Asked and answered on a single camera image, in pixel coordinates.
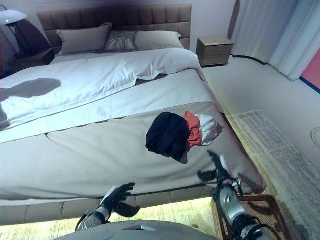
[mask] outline clothing pile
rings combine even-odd
[[[186,111],[184,117],[163,112],[146,134],[145,147],[156,154],[180,161],[193,146],[207,146],[218,136],[218,123],[212,116]]]

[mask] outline white duvet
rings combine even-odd
[[[28,68],[0,80],[7,93],[1,102],[0,124],[9,124],[6,131],[101,100],[133,87],[137,79],[152,80],[159,74],[186,69],[197,70],[205,80],[197,55],[180,48],[119,53]],[[24,90],[21,86],[26,82],[30,85]],[[41,83],[43,95],[32,83]]]

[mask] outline rug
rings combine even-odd
[[[313,129],[311,132],[311,139],[314,144],[320,148],[320,127]]]
[[[297,240],[319,239],[320,172],[261,111],[227,116]]]

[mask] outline white curtain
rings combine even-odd
[[[320,48],[320,0],[241,0],[233,55],[297,80]]]

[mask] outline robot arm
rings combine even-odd
[[[88,210],[85,212],[85,214],[81,217],[80,221],[76,225],[75,231],[82,231],[108,223],[113,210],[119,215],[128,218],[136,215],[140,210],[139,207],[132,207],[122,202],[131,195],[129,191],[132,191],[134,189],[134,186],[135,183],[128,183],[118,188],[113,187],[105,195],[96,211]]]
[[[215,163],[215,170],[209,172],[198,171],[197,175],[204,182],[217,180],[217,187],[213,199],[217,207],[223,212],[227,222],[232,229],[232,239],[241,240],[269,240],[272,237],[263,228],[269,228],[280,239],[278,234],[266,224],[257,223],[257,218],[250,216],[241,205],[235,187],[242,195],[240,184],[230,176],[222,165],[222,156],[209,151],[212,161]]]

